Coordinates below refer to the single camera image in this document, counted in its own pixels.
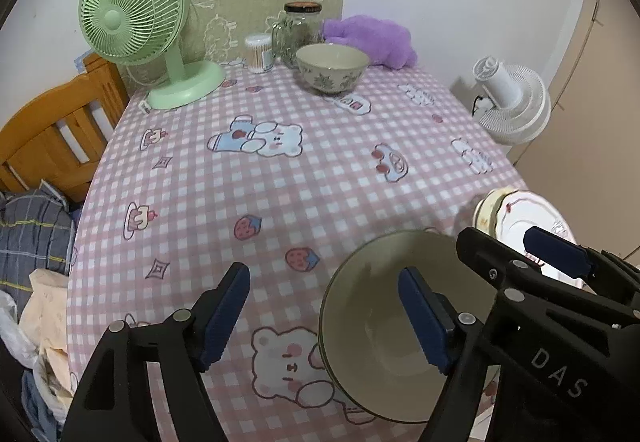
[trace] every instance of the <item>leaf pattern on bowl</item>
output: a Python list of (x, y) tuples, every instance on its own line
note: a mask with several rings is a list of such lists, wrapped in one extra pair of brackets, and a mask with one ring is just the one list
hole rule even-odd
[(347, 74), (342, 78), (342, 83), (340, 83), (340, 88), (342, 90), (348, 89), (351, 87), (360, 77), (360, 74)]
[(321, 90), (332, 90), (334, 88), (334, 81), (329, 76), (323, 76), (322, 74), (316, 76), (314, 84)]

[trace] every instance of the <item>blue gripper pad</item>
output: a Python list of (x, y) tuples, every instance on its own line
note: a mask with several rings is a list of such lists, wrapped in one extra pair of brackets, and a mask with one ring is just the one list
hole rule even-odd
[(427, 361), (437, 366), (441, 374), (447, 375), (455, 361), (449, 357), (446, 330), (427, 303), (409, 268), (400, 271), (398, 294)]
[(249, 268), (244, 266), (238, 270), (226, 291), (223, 291), (225, 294), (205, 327), (204, 348), (200, 355), (200, 363), (204, 369), (220, 361), (246, 297), (249, 295), (250, 286)]
[(587, 279), (591, 272), (591, 263), (584, 248), (539, 227), (532, 227), (524, 233), (524, 248), (569, 278)]

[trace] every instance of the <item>pink gingham tablecloth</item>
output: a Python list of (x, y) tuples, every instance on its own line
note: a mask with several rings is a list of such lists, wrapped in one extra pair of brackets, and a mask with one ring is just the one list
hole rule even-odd
[[(322, 294), (364, 242), (398, 229), (455, 234), (475, 197), (524, 187), (500, 148), (418, 69), (369, 68), (354, 93), (332, 98), (283, 66), (263, 75), (237, 66), (175, 111), (146, 115), (142, 96), (82, 210), (72, 380), (109, 323), (159, 323), (239, 261), (251, 292), (222, 360), (203, 375), (229, 440), (415, 442), (422, 426), (375, 418), (329, 382), (316, 346)], [(162, 438), (175, 441), (156, 365), (150, 382)]]

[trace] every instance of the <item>wooden chair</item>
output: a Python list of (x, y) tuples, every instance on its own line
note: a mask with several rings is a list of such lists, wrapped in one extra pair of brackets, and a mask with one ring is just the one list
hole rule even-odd
[[(129, 97), (114, 64), (97, 54), (84, 59), (86, 74), (23, 106), (0, 130), (0, 189), (24, 191), (47, 180), (71, 200), (84, 200), (107, 144), (89, 103), (98, 101), (115, 128)], [(88, 157), (80, 162), (57, 121), (64, 121)]]

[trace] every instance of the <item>fan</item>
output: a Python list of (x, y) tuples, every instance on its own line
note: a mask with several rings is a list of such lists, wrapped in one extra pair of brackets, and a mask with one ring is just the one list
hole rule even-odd
[(542, 133), (551, 117), (551, 98), (536, 72), (487, 56), (474, 66), (474, 76), (488, 95), (474, 109), (474, 119), (497, 143), (519, 145)]
[(190, 0), (80, 0), (79, 19), (87, 43), (105, 60), (148, 63), (164, 54), (169, 79), (151, 89), (151, 108), (171, 109), (212, 92), (225, 79), (210, 61), (182, 62), (178, 36)]

